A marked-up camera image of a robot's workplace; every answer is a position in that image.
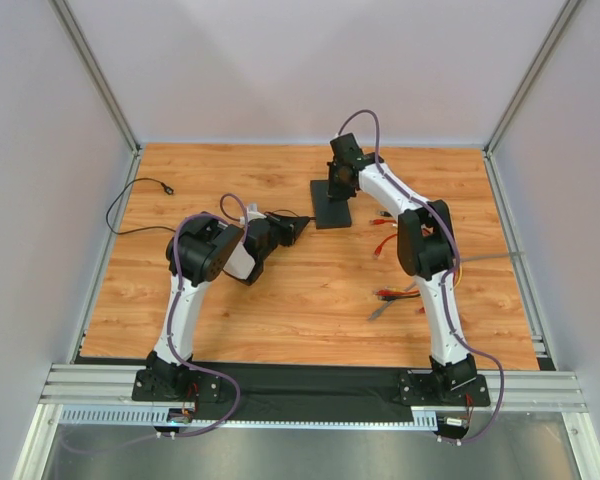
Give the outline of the black network switch box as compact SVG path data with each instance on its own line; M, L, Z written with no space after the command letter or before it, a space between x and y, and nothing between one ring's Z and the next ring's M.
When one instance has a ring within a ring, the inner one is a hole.
M327 180L310 181L310 194L316 228L326 230L351 227L352 219L347 201L332 200L327 193Z

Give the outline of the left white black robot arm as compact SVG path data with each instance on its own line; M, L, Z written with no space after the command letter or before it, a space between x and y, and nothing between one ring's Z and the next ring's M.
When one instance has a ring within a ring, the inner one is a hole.
M265 260L279 247L293 246L309 216L256 213L246 226L207 212L186 218L166 250L171 273L170 297L161 335L151 356L168 366L193 358L193 334L211 286L222 273L254 284Z

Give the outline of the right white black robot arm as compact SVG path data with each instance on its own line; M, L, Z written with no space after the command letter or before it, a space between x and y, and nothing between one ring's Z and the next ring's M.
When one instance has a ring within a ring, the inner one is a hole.
M457 247L449 208L429 201L402 182L379 157L366 154L353 134L330 142L327 197L347 201L361 191L374 198L397 223L397 256L422 298L431 334L431 367L444 390L475 377L468 350L454 337L459 323L453 293Z

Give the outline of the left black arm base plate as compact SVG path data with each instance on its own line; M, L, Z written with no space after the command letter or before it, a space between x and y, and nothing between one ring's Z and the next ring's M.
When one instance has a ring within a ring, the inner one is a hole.
M179 370L159 373L143 369L137 372L131 398L139 402L216 403L222 379L199 371Z

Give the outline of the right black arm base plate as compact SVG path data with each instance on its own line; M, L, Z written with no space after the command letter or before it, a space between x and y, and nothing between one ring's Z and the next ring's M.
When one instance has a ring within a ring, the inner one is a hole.
M465 407L491 405L486 378L478 375L473 381L451 389L429 372L400 370L398 400L407 406Z

